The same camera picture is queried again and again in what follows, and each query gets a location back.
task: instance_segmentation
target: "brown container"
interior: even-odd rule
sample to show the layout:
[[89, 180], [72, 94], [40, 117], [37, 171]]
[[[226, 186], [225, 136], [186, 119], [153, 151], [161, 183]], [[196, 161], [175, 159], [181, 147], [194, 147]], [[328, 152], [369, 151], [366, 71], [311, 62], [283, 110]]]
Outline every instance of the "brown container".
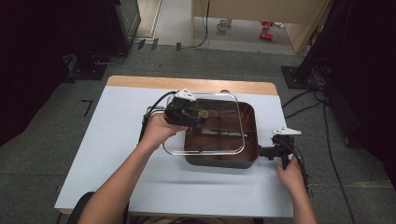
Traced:
[[[253, 165], [259, 157], [254, 109], [244, 102], [238, 102], [238, 106], [245, 138], [244, 149], [235, 155], [185, 156], [188, 163], [239, 169], [247, 169]], [[207, 123], [186, 132], [185, 151], [229, 150], [242, 146], [238, 113], [232, 109], [232, 104], [223, 104], [218, 110], [208, 110], [208, 112]]]

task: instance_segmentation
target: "white table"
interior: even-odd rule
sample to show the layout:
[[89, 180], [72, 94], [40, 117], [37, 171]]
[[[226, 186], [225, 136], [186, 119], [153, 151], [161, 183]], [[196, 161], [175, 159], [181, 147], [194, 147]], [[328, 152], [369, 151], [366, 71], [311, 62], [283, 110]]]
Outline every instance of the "white table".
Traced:
[[[146, 80], [144, 77], [118, 78], [129, 78], [130, 83], [140, 78], [145, 80], [140, 82], [141, 85], [146, 83], [152, 86], [152, 79]], [[235, 84], [237, 88], [240, 88], [241, 83], [256, 86], [268, 84], [200, 79], [179, 79], [182, 80], [180, 82], [169, 78], [166, 80], [171, 80], [172, 84], [168, 86], [184, 85], [183, 80], [195, 85], [204, 82], [204, 88], [210, 88], [216, 82], [216, 85], [220, 84], [218, 88], [222, 89], [227, 83]], [[163, 79], [157, 78], [155, 81], [160, 86], [166, 86]], [[107, 84], [55, 208], [70, 213], [83, 194], [96, 191], [131, 153], [137, 144], [141, 120], [147, 107], [164, 93], [175, 90], [154, 88]], [[286, 127], [279, 97], [275, 94], [234, 94], [238, 101], [247, 102], [255, 109], [259, 144], [271, 146], [271, 131]], [[168, 141], [183, 145], [184, 135], [178, 133]], [[134, 215], [292, 217], [291, 198], [276, 176], [277, 163], [280, 163], [279, 159], [268, 161], [258, 158], [248, 169], [194, 166], [187, 163], [184, 157], [168, 155], [160, 147], [149, 159], [138, 181], [129, 211]]]

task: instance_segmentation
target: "person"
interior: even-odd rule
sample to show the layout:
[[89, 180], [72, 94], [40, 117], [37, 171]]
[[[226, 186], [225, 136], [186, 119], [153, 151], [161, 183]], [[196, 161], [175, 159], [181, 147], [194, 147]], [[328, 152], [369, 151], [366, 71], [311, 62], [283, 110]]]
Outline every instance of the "person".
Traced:
[[[78, 223], [117, 223], [120, 220], [151, 154], [169, 137], [188, 129], [170, 125], [165, 119], [164, 113], [151, 116], [142, 140], [113, 175], [91, 196]], [[316, 223], [297, 160], [293, 158], [286, 170], [278, 165], [276, 171], [280, 181], [290, 192], [295, 223]]]

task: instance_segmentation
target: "table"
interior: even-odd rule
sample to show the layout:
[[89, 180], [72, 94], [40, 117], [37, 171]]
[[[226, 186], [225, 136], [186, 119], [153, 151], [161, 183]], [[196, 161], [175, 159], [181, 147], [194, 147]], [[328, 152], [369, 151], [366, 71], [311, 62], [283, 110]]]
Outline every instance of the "table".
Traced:
[[[194, 17], [206, 17], [208, 0], [192, 0], [191, 39]], [[284, 22], [290, 42], [300, 53], [318, 25], [324, 24], [332, 0], [213, 0], [209, 18]]]
[[[69, 214], [84, 193], [96, 191], [134, 149], [147, 106], [169, 90], [186, 87], [191, 91], [226, 89], [261, 111], [256, 112], [256, 120], [261, 121], [257, 122], [257, 132], [264, 147], [272, 145], [273, 129], [286, 127], [272, 83], [111, 77], [55, 208]], [[183, 134], [168, 141], [183, 144]], [[292, 217], [291, 198], [276, 176], [277, 163], [280, 160], [258, 158], [248, 169], [194, 166], [159, 148], [138, 181], [129, 211], [159, 216]]]

